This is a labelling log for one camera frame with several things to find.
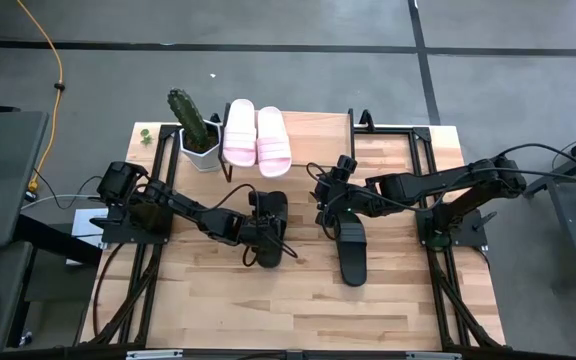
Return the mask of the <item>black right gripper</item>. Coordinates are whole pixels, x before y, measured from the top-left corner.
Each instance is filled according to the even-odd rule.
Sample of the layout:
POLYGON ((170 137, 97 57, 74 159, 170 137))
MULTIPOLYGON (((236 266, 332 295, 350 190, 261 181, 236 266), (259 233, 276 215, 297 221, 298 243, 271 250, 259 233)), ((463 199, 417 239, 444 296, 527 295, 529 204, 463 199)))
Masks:
POLYGON ((353 211, 352 191, 356 186, 349 182, 357 162, 352 157, 341 155, 337 165, 329 170, 316 163, 312 166, 319 171, 313 175, 316 186, 312 196, 318 210, 315 222, 322 228, 362 228, 361 220, 353 211))

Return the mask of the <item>black slide sandal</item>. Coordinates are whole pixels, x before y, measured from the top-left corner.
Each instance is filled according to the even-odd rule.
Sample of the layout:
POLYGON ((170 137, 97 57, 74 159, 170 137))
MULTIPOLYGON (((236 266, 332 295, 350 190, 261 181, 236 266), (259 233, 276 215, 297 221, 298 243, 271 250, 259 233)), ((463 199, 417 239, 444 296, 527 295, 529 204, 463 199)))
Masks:
POLYGON ((367 280, 367 239, 361 220, 352 212, 340 213, 334 233, 343 282, 362 286, 367 280))
POLYGON ((285 193, 273 191, 261 193, 258 209, 260 234, 257 263, 263 268, 277 267, 281 262, 282 245, 287 228, 288 200, 285 193))

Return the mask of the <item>pink slide sandal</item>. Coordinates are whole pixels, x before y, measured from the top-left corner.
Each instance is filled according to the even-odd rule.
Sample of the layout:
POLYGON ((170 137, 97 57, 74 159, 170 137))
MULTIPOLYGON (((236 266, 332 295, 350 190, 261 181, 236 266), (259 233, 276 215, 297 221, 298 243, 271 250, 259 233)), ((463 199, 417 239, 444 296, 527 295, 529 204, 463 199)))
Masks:
POLYGON ((260 109, 257 131, 260 173, 266 178, 283 176, 292 166, 292 151, 282 112, 274 106, 260 109))
POLYGON ((248 99, 231 103, 224 129, 223 157, 233 166, 252 167, 256 162, 255 109, 248 99))

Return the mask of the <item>black metal shoe rack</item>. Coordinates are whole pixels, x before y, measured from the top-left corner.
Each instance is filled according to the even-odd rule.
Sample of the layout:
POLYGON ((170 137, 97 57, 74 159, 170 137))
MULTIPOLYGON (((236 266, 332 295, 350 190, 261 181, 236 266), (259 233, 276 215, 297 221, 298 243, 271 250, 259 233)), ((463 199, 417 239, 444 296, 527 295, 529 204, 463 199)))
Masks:
MULTIPOLYGON (((379 174, 425 168, 410 146, 432 148, 438 169, 463 164, 452 126, 381 125, 365 133, 352 127, 358 166, 353 182, 379 174)), ((441 346, 427 253, 417 239, 415 216, 402 212, 367 218, 365 284, 344 284, 337 249, 315 224, 317 213, 306 171, 301 188, 264 188, 227 182, 178 161, 175 187, 206 205, 222 202, 248 212, 248 185, 279 190, 289 201, 287 243, 294 257, 277 268, 246 267, 242 248, 207 239, 176 219, 155 285, 150 348, 301 350, 437 350, 441 346)))

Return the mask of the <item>white hexagonal plant pot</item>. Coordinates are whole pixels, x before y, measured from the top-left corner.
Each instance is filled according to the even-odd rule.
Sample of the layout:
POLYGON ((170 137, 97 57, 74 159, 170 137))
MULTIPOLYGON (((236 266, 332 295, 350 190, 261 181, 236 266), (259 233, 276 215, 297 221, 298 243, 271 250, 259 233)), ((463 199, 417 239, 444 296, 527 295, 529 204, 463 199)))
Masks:
POLYGON ((191 162, 191 164, 199 172, 213 172, 221 168, 219 160, 219 146, 221 145, 222 133, 219 123, 205 120, 208 134, 215 135, 217 138, 217 143, 212 146, 209 150, 204 153, 193 152, 186 147, 185 141, 185 131, 183 129, 179 130, 179 138, 181 140, 180 152, 183 153, 191 162))

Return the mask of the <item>green cactus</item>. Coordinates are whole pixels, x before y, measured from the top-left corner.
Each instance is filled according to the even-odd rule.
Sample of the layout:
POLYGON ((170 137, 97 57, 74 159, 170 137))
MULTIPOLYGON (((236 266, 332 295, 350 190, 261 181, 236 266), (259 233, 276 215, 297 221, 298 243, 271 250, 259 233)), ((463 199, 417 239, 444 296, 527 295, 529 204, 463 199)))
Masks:
POLYGON ((207 151, 210 146, 208 130, 190 95, 184 90, 173 88, 167 95, 167 102, 185 130, 191 150, 196 153, 207 151))

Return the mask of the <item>white box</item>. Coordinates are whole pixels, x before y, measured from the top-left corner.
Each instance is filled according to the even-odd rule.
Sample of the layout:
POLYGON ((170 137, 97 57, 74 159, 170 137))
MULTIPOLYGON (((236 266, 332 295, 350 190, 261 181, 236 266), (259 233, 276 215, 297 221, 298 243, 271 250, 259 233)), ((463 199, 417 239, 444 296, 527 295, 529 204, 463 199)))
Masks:
POLYGON ((90 220, 105 218, 107 214, 107 208, 77 209, 71 235, 89 245, 105 250, 107 244, 102 241, 103 229, 91 223, 90 220))

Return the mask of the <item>black desk bar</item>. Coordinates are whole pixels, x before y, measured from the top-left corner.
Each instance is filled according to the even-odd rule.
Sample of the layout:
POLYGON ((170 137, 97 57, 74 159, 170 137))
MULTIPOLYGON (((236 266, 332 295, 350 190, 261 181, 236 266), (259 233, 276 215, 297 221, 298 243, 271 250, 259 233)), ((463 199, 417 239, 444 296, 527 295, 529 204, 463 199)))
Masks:
POLYGON ((98 247, 25 215, 18 216, 14 238, 86 265, 98 265, 102 255, 98 247))

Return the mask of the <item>black desk surface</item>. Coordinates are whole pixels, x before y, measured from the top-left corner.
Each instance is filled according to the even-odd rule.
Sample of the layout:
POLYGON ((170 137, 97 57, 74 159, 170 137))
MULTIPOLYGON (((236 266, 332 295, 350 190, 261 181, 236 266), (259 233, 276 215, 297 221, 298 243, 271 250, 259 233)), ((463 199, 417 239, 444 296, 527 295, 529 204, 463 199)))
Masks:
POLYGON ((29 303, 24 299, 35 249, 27 242, 0 248, 0 352, 18 346, 29 303))

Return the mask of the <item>wooden shelf black metal frame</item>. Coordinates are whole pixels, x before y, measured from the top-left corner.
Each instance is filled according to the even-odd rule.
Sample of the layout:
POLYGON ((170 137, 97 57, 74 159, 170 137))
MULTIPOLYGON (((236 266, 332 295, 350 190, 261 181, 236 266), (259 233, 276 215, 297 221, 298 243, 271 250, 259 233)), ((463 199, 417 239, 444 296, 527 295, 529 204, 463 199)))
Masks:
MULTIPOLYGON (((257 141, 255 164, 246 168, 233 166, 223 157, 224 129, 228 121, 230 106, 231 103, 224 114, 222 141, 219 148, 221 171, 227 182, 250 182, 264 188, 297 189, 305 185, 307 164, 316 163, 322 167, 329 167, 337 162, 339 156, 349 155, 352 152, 353 121, 350 114, 282 111, 279 109, 284 117, 290 140, 291 168, 283 176, 264 177, 260 173, 258 165, 257 141)), ((257 114, 262 108, 257 108, 254 105, 256 128, 257 114)))

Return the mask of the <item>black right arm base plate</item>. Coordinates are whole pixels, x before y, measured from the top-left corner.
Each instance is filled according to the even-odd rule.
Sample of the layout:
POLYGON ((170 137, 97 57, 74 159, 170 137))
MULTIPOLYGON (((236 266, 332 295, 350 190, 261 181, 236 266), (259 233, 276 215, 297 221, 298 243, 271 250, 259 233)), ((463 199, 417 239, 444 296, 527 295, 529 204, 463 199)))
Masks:
POLYGON ((443 251, 451 246, 474 247, 488 250, 485 225, 497 215, 491 212, 483 216, 478 209, 465 215, 447 230, 436 230, 431 212, 415 215, 419 242, 433 250, 443 251))

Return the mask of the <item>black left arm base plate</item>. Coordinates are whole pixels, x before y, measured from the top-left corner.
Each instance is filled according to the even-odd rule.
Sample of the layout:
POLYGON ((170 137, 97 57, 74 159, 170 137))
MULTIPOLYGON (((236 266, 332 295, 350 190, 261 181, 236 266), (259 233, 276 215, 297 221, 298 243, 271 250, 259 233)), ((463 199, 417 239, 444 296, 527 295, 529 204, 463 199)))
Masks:
POLYGON ((102 229, 104 243, 156 245, 168 241, 172 219, 171 210, 141 204, 109 207, 105 217, 93 217, 90 223, 102 229))

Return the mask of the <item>silver metal bracket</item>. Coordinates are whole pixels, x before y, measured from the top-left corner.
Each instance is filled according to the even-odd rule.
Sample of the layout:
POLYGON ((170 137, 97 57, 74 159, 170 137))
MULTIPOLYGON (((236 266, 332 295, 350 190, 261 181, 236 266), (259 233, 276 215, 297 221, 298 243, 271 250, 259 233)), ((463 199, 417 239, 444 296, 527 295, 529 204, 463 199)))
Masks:
POLYGON ((405 360, 463 360, 458 353, 447 352, 406 352, 405 360))
POLYGON ((182 360, 182 349, 158 349, 129 351, 125 360, 182 360))

